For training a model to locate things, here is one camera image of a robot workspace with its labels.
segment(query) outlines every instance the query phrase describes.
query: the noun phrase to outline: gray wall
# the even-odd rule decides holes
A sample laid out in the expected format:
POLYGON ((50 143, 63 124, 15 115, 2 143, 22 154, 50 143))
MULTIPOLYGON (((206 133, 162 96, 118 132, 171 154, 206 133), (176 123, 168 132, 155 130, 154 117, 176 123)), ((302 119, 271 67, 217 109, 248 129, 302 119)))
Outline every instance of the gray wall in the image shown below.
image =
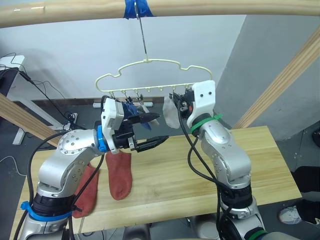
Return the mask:
MULTIPOLYGON (((231 127, 290 62, 319 17, 247 15, 216 89, 216 107, 231 127)), ((267 125, 276 140, 320 121, 317 59, 251 127, 267 125)))

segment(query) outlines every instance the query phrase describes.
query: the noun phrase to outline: white shoe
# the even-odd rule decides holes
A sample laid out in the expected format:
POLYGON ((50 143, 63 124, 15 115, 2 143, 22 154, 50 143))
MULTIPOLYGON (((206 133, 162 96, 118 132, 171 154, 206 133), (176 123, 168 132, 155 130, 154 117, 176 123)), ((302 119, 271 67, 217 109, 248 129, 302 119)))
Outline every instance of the white shoe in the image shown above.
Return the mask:
POLYGON ((296 206, 289 206, 282 209, 279 212, 278 217, 282 223, 290 225, 298 224, 303 221, 298 213, 296 206))

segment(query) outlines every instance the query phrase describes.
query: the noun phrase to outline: red sock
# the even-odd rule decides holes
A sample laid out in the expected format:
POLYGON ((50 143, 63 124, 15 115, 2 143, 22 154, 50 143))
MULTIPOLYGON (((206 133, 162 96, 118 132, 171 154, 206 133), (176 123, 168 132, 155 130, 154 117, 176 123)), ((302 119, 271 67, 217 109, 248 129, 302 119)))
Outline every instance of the red sock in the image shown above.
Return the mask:
MULTIPOLYGON (((89 163, 89 165, 85 168, 80 184, 78 185, 78 188, 75 191, 76 195, 79 193, 81 188, 85 185, 85 183, 87 182, 87 180, 90 178, 90 176, 95 170, 96 168, 89 163)), ((99 179, 99 172, 97 172, 94 175, 94 177, 92 178, 88 186, 86 186, 81 196, 75 202, 75 205, 82 211, 74 210, 72 212, 72 216, 74 218, 78 219, 78 218, 86 217, 94 209, 96 205, 96 200, 97 200, 98 179, 99 179)))
POLYGON ((124 199, 131 191, 131 153, 108 152, 105 156, 109 172, 109 189, 115 200, 124 199))

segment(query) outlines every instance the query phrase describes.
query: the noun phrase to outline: white wall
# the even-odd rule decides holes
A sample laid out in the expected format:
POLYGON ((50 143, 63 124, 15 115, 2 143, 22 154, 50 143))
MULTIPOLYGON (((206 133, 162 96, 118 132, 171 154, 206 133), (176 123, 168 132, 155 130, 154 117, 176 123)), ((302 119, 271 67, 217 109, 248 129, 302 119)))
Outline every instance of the white wall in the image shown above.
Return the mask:
MULTIPOLYGON (((172 59, 201 65, 219 81, 236 42, 245 15, 145 17, 142 19, 150 58, 172 59)), ((45 23, 0 29, 0 54, 25 56, 25 67, 33 80, 50 81, 66 98, 100 97, 95 80, 130 62, 145 58, 139 22, 136 19, 101 19, 45 23)), ((181 72, 175 64, 148 63, 107 79, 106 89, 198 82, 208 73, 197 69, 181 72)), ((17 82, 28 99, 44 99, 34 86, 17 82)), ((47 86, 51 98, 61 96, 47 86)), ((152 90, 145 96, 163 96, 152 90)))

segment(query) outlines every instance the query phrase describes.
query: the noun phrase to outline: green cable tie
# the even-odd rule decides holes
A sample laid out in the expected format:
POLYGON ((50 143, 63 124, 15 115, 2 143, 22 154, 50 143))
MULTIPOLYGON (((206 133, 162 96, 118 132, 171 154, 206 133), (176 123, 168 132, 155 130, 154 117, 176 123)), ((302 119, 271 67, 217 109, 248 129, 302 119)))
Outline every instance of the green cable tie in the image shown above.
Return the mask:
POLYGON ((194 126, 191 127, 191 133, 194 132, 194 130, 196 130, 197 128, 200 128, 203 124, 205 124, 206 122, 209 122, 211 120, 219 120, 222 117, 222 114, 220 113, 219 115, 215 115, 212 117, 207 117, 203 120, 201 120, 200 122, 198 122, 197 124, 195 124, 194 126))
POLYGON ((260 237, 261 235, 267 234, 268 232, 261 229, 259 231, 256 231, 254 234, 252 234, 248 240, 256 240, 258 237, 260 237))

